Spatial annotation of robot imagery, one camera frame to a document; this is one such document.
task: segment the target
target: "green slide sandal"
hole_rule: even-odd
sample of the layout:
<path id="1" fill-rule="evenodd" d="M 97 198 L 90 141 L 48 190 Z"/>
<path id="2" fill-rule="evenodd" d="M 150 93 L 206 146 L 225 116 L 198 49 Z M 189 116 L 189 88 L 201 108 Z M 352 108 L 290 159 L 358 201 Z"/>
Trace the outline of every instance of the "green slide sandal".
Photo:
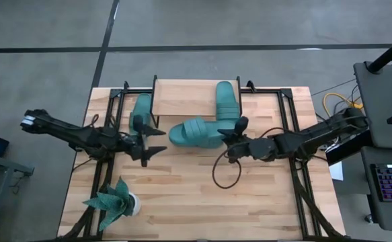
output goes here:
<path id="1" fill-rule="evenodd" d="M 234 129 L 240 118 L 239 104 L 235 92 L 228 81 L 221 81 L 216 92 L 217 121 L 205 121 L 200 117 L 186 120 L 174 126 L 169 132 L 169 140 L 179 147 L 202 147 L 216 149 L 223 143 L 224 135 L 218 129 Z"/>
<path id="2" fill-rule="evenodd" d="M 136 104 L 134 105 L 133 111 L 130 113 L 130 120 L 128 127 L 130 128 L 130 134 L 137 134 L 133 129 L 133 118 L 136 115 L 140 115 L 143 119 L 143 124 L 149 125 L 151 122 L 151 115 L 149 110 L 151 109 L 151 94 L 141 93 L 137 96 Z"/>

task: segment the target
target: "gray concrete floor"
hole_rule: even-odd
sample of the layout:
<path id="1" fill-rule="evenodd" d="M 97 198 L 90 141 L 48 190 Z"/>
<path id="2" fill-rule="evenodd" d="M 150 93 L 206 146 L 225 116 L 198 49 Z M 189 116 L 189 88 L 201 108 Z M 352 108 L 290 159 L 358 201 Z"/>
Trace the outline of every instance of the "gray concrete floor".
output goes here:
<path id="1" fill-rule="evenodd" d="M 0 48 L 101 46 L 112 0 L 0 0 Z M 392 43 L 392 0 L 121 0 L 110 46 Z M 304 85 L 316 93 L 354 78 L 355 62 L 385 49 L 108 53 L 100 87 L 148 87 L 154 74 L 182 79 L 251 79 L 260 86 Z M 64 142 L 22 132 L 27 109 L 81 124 L 98 53 L 0 54 L 0 136 L 7 157 L 36 167 L 9 192 L 0 241 L 51 239 L 75 156 Z M 332 91 L 349 96 L 355 82 Z M 326 117 L 321 100 L 316 111 Z M 329 108 L 338 100 L 331 98 Z M 392 241 L 366 224 L 366 198 L 338 194 L 346 232 Z"/>

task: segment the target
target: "white pot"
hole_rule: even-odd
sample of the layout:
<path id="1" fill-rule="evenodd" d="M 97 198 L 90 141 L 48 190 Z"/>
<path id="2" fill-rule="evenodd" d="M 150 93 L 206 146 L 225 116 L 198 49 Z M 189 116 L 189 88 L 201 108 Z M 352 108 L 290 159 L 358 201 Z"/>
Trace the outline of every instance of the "white pot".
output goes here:
<path id="1" fill-rule="evenodd" d="M 134 199 L 134 208 L 133 208 L 132 216 L 136 216 L 139 213 L 139 210 L 141 209 L 141 200 L 132 192 L 128 192 L 128 195 L 132 196 Z"/>

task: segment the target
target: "wooden tabletop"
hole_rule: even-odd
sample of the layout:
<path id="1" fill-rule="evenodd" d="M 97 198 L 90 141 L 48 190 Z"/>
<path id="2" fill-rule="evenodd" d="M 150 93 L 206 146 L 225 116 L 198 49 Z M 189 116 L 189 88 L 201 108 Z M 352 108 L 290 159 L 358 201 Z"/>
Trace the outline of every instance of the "wooden tabletop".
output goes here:
<path id="1" fill-rule="evenodd" d="M 300 127 L 304 129 L 314 125 L 317 119 L 309 88 L 290 88 Z M 110 88 L 93 89 L 86 124 L 94 114 L 100 115 L 96 125 L 104 123 L 109 92 Z M 125 96 L 122 131 L 128 130 L 128 117 L 136 97 L 137 95 Z M 249 118 L 248 129 L 245 131 L 249 137 L 259 136 L 269 128 L 282 126 L 278 100 L 273 94 L 242 94 L 242 109 L 243 115 Z M 197 115 L 197 111 L 189 109 L 186 114 Z M 288 123 L 291 124 L 288 108 L 287 114 Z M 159 129 L 168 132 L 171 127 L 188 118 L 192 117 L 162 116 Z M 203 118 L 214 120 L 214 116 Z M 130 191 L 141 199 L 141 211 L 137 216 L 121 217 L 112 223 L 104 231 L 103 239 L 301 239 L 288 160 L 264 163 L 251 158 L 242 159 L 243 170 L 239 183 L 229 190 L 223 190 L 213 183 L 211 171 L 214 160 L 225 150 L 225 145 L 219 149 L 175 147 L 167 135 L 150 137 L 149 145 L 167 146 L 167 150 L 155 155 L 148 167 L 141 167 L 140 161 L 132 161 L 123 153 L 116 155 L 112 186 L 115 186 L 121 176 Z M 85 153 L 79 153 L 75 165 L 87 159 Z M 327 163 L 314 159 L 308 166 L 316 204 L 335 229 L 344 234 Z M 58 235 L 67 233 L 86 209 L 82 201 L 89 199 L 94 171 L 95 161 L 92 161 L 73 172 Z M 237 177 L 237 172 L 235 165 L 230 165 L 223 159 L 217 167 L 217 179 L 223 185 L 231 184 Z M 305 208 L 309 228 L 312 228 L 309 209 Z"/>

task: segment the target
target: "green potted plant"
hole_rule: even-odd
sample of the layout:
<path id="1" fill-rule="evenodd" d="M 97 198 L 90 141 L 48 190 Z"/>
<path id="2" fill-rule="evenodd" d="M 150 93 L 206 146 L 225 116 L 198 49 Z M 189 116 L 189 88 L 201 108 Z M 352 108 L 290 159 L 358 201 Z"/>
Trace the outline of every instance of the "green potted plant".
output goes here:
<path id="1" fill-rule="evenodd" d="M 103 231 L 122 215 L 134 216 L 141 209 L 141 201 L 136 195 L 128 191 L 128 186 L 121 177 L 115 189 L 108 184 L 107 193 L 98 192 L 97 198 L 92 198 L 83 203 L 106 211 L 106 216 L 100 223 L 100 231 Z"/>

